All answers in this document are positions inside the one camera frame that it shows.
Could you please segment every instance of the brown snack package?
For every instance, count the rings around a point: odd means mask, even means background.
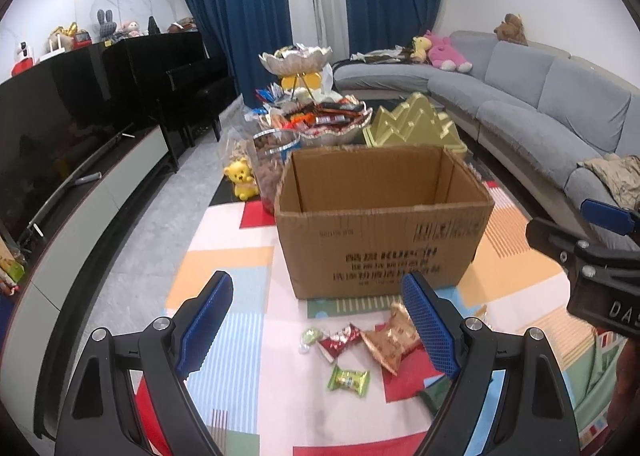
[[[391,318],[380,331],[361,331],[360,335],[373,358],[398,376],[402,357],[420,345],[420,336],[404,305],[391,305]]]

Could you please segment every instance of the gray tile floor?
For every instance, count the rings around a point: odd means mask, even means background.
[[[242,117],[240,100],[221,116],[223,129]],[[75,363],[98,327],[114,335],[143,330],[164,310],[191,239],[223,176],[224,136],[212,132],[180,158],[180,169],[159,189],[113,261],[97,296],[76,353]],[[137,387],[139,378],[135,378]]]

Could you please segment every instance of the yellow bear figurine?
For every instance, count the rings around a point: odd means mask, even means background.
[[[225,167],[225,176],[234,183],[234,194],[241,201],[246,201],[260,194],[246,158],[239,159]]]
[[[427,37],[414,37],[414,52],[411,54],[411,60],[418,64],[427,62],[427,51],[431,46],[431,41]]]

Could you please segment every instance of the beige cloth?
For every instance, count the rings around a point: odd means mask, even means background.
[[[578,165],[592,171],[609,189],[622,209],[640,210],[640,158],[607,154],[604,158],[581,161]]]

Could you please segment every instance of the gray stuffed rabbit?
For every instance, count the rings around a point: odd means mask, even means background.
[[[100,24],[100,41],[109,40],[118,28],[118,25],[113,22],[111,10],[107,10],[106,14],[103,10],[98,10],[98,22]]]

